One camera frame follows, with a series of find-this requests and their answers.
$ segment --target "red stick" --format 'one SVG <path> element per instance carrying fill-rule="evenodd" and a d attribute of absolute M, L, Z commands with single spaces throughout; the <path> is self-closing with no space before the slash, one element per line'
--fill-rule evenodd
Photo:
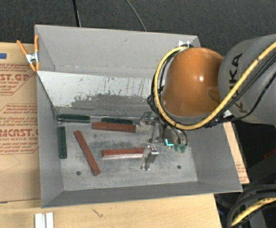
<path fill-rule="evenodd" d="M 92 129 L 126 132 L 126 133 L 135 133 L 136 132 L 136 126 L 135 125 L 119 124 L 119 123 L 94 122 L 92 124 Z"/>
<path fill-rule="evenodd" d="M 94 159 L 92 152 L 91 152 L 89 146 L 87 145 L 82 133 L 79 130 L 77 130 L 74 132 L 74 134 L 75 134 L 76 139 L 84 153 L 84 156 L 85 156 L 88 164 L 90 165 L 92 172 L 94 173 L 95 176 L 99 175 L 100 174 L 99 166 L 98 166 L 96 160 Z"/>

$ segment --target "metal bracket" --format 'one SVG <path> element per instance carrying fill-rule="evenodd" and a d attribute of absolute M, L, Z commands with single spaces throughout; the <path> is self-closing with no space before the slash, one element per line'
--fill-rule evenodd
<path fill-rule="evenodd" d="M 142 117 L 140 117 L 139 119 L 139 125 L 141 126 L 142 122 L 145 122 L 146 124 L 148 124 L 148 122 L 151 120 L 151 114 L 152 112 L 144 112 Z"/>
<path fill-rule="evenodd" d="M 35 60 L 36 62 L 39 62 L 39 53 L 38 52 L 35 52 L 33 54 L 26 54 L 25 55 L 27 60 L 30 62 L 30 63 L 33 63 L 33 61 Z"/>
<path fill-rule="evenodd" d="M 159 155 L 156 146 L 148 145 L 143 151 L 142 166 L 141 169 L 144 171 L 150 170 L 150 164 L 154 163 L 156 157 Z"/>
<path fill-rule="evenodd" d="M 35 214 L 35 228 L 54 228 L 54 214 Z"/>

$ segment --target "black cable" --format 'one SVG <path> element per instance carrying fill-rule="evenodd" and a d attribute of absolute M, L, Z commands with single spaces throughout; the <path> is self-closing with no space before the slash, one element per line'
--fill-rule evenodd
<path fill-rule="evenodd" d="M 234 214 L 237 212 L 237 210 L 244 204 L 248 202 L 257 202 L 259 199 L 264 199 L 264 198 L 276 198 L 276 192 L 266 192 L 266 193 L 260 193 L 256 194 L 251 197 L 247 197 L 245 199 L 240 200 L 237 202 L 229 211 L 228 218 L 227 218 L 227 228 L 232 227 L 232 221 Z"/>
<path fill-rule="evenodd" d="M 243 94 L 258 80 L 266 70 L 271 67 L 276 62 L 276 52 L 273 56 L 263 65 L 263 67 L 252 77 L 252 79 L 245 85 L 245 87 L 229 102 L 221 111 L 223 113 L 231 108 L 242 96 Z"/>
<path fill-rule="evenodd" d="M 139 16 L 138 13 L 136 12 L 136 10 L 135 10 L 134 7 L 132 6 L 132 4 L 129 2 L 129 0 L 125 0 L 125 1 L 129 4 L 130 8 L 134 11 L 136 17 L 138 18 L 140 24 L 142 25 L 142 27 L 143 27 L 143 29 L 144 29 L 144 31 L 147 32 L 146 27 L 144 26 L 144 24 L 143 24 L 143 22 L 142 22 L 140 16 Z"/>
<path fill-rule="evenodd" d="M 258 214 L 259 212 L 264 211 L 265 209 L 275 208 L 275 207 L 276 207 L 276 201 L 272 202 L 272 203 L 268 203 L 268 204 L 260 207 L 259 209 L 255 210 L 250 215 L 246 216 L 242 221 L 240 221 L 237 225 L 233 226 L 232 228 L 239 228 L 240 226 L 242 226 L 243 224 L 248 222 L 254 215 Z"/>
<path fill-rule="evenodd" d="M 241 120 L 241 119 L 243 119 L 243 118 L 251 115 L 255 111 L 256 107 L 260 103 L 260 101 L 261 101 L 262 97 L 264 96 L 265 92 L 271 86 L 271 84 L 273 83 L 273 81 L 274 81 L 275 78 L 276 78 L 276 72 L 273 74 L 273 76 L 271 77 L 270 81 L 267 83 L 266 87 L 262 90 L 261 94 L 259 95 L 257 101 L 255 102 L 255 104 L 253 105 L 253 107 L 251 108 L 251 110 L 249 111 L 249 113 L 247 113 L 244 116 L 240 116 L 240 117 L 223 118 L 223 119 L 219 119 L 219 121 L 209 122 L 206 125 L 204 125 L 203 127 L 213 127 L 213 126 L 216 126 L 216 125 L 221 124 L 221 123 L 234 122 L 234 121 Z"/>
<path fill-rule="evenodd" d="M 265 92 L 267 91 L 267 89 L 269 89 L 269 87 L 271 86 L 271 84 L 273 83 L 274 79 L 276 78 L 276 72 L 274 73 L 274 75 L 272 76 L 271 80 L 267 83 L 266 87 L 262 90 L 261 94 L 259 95 L 257 101 L 255 102 L 254 106 L 252 107 L 252 109 L 250 110 L 250 112 L 248 114 L 246 114 L 245 116 L 241 116 L 241 117 L 235 117 L 235 118 L 231 118 L 231 121 L 237 121 L 240 119 L 243 119 L 249 115 L 251 115 L 253 113 L 253 111 L 256 109 L 256 107 L 258 106 L 258 104 L 260 103 L 262 97 L 264 96 Z"/>
<path fill-rule="evenodd" d="M 76 0 L 73 0 L 73 6 L 74 6 L 74 12 L 75 12 L 75 17 L 76 17 L 77 27 L 81 27 L 81 22 L 80 22 L 80 18 L 79 18 L 79 12 L 78 12 L 78 9 L 77 9 Z"/>
<path fill-rule="evenodd" d="M 172 130 L 177 135 L 178 144 L 181 144 L 181 137 L 180 137 L 180 134 L 179 134 L 178 130 L 175 127 L 172 127 Z"/>
<path fill-rule="evenodd" d="M 182 131 L 182 133 L 184 134 L 185 136 L 185 141 L 186 141 L 186 144 L 189 144 L 189 137 L 187 136 L 185 130 Z"/>

